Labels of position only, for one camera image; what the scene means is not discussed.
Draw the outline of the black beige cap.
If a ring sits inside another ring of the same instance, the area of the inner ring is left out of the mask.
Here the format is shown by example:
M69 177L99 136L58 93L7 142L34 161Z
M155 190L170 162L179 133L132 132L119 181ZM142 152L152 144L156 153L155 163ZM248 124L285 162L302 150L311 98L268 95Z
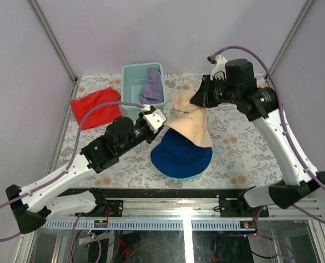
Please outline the black beige cap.
M190 103L196 93L193 90L181 91L174 100L173 116L168 119L166 126L172 128L182 136L189 139L198 147L212 147L209 135L206 110Z

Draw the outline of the lavender hat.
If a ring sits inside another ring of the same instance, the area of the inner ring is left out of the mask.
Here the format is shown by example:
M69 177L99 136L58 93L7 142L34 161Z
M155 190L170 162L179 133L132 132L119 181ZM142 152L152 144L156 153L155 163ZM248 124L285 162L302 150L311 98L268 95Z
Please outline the lavender hat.
M155 68L147 69L148 79L139 93L139 101L142 104L160 104L164 100L162 76Z

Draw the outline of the dark blue bucket hat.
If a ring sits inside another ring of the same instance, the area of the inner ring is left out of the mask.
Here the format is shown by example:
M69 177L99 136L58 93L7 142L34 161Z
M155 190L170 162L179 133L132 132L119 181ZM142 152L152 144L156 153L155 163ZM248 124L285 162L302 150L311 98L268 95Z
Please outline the dark blue bucket hat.
M151 151L150 159L160 173L186 178L205 171L212 155L212 148L198 147L177 131L168 129L161 142Z

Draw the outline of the teal bucket hat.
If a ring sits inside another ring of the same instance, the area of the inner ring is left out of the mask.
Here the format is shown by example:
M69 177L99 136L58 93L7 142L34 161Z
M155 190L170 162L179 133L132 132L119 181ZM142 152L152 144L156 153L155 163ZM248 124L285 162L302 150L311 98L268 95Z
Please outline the teal bucket hat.
M186 177L186 178L175 178L175 177L171 177L171 176L167 176L167 178L169 179L174 179L174 180L180 180L180 181L186 181L186 180L191 180L191 179L194 179L194 178L197 178L199 177L201 174L197 174L197 175L193 175L193 176L189 176L189 177Z

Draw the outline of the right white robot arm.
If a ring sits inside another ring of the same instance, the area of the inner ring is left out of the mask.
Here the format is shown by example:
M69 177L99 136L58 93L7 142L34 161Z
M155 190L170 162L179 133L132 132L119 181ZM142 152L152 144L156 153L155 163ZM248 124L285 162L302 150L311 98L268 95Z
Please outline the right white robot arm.
M260 131L282 173L282 179L272 185L242 192L237 211L249 216L257 207L272 204L286 209L323 186L325 171L319 171L303 152L280 110L276 92L257 86L252 63L246 59L227 61L220 55L209 57L209 61L214 68L202 77L190 103L203 108L236 105Z

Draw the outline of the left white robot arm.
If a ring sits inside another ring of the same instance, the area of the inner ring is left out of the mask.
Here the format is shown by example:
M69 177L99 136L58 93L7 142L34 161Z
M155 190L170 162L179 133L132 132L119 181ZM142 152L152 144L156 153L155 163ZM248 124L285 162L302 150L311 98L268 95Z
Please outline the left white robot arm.
M89 188L67 196L63 192L91 174L115 165L120 156L140 143L152 143L166 120L161 110L145 105L136 121L116 118L104 135L75 153L68 164L27 186L9 186L5 192L20 233L31 233L48 220L66 215L104 215L107 200L100 189Z

